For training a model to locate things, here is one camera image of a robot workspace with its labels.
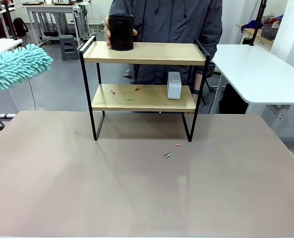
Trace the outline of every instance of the hand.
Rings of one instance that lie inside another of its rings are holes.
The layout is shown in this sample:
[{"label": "hand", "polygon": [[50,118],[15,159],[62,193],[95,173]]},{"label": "hand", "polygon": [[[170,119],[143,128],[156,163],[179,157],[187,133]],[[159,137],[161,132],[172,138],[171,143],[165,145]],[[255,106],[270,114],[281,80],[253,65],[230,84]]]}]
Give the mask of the hand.
[{"label": "hand", "polygon": [[[132,35],[136,36],[137,34],[138,34],[138,32],[135,29],[133,29],[132,30]],[[110,46],[111,45],[111,40],[110,40],[111,31],[109,29],[108,17],[105,18],[104,36],[105,36],[105,40],[107,42],[107,45]]]}]

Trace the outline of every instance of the top shelf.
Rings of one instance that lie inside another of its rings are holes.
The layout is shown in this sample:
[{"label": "top shelf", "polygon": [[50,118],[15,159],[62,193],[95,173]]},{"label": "top shelf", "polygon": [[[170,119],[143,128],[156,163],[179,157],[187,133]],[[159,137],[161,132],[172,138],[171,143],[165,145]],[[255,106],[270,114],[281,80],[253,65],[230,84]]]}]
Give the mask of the top shelf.
[{"label": "top shelf", "polygon": [[135,42],[131,51],[114,51],[105,41],[95,41],[84,54],[84,61],[202,66],[205,57],[195,44]]}]

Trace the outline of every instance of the person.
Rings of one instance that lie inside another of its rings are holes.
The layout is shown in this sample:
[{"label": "person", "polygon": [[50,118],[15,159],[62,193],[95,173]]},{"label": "person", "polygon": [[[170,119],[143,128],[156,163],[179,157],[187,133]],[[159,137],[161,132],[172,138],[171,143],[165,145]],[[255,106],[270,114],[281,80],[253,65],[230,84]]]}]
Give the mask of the person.
[{"label": "person", "polygon": [[[113,0],[111,14],[133,15],[133,35],[141,42],[193,43],[197,38],[213,57],[222,35],[222,0]],[[108,18],[104,35],[110,45]],[[209,71],[215,65],[210,63]],[[167,84],[168,72],[178,71],[186,84],[188,67],[179,65],[140,65],[136,84]],[[196,101],[202,80],[203,67],[196,68],[191,84]]]}]

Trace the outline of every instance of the black cup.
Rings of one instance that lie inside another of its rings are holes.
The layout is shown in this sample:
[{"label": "black cup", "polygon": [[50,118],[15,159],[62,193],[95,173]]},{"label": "black cup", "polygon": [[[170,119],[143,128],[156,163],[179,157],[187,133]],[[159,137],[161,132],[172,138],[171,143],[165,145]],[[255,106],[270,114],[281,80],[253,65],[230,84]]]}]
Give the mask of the black cup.
[{"label": "black cup", "polygon": [[111,31],[112,50],[130,51],[133,49],[133,16],[110,15],[109,26]]}]

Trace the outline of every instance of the black bag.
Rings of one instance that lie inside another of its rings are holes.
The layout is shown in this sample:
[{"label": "black bag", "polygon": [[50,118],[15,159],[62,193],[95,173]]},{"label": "black bag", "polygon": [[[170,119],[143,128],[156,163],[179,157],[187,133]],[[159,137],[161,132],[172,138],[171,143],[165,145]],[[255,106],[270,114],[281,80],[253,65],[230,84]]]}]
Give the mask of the black bag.
[{"label": "black bag", "polygon": [[29,32],[28,27],[20,17],[13,20],[13,26],[19,37],[25,36],[27,35],[27,32]]},{"label": "black bag", "polygon": [[220,101],[220,114],[245,114],[248,103],[228,83]]}]

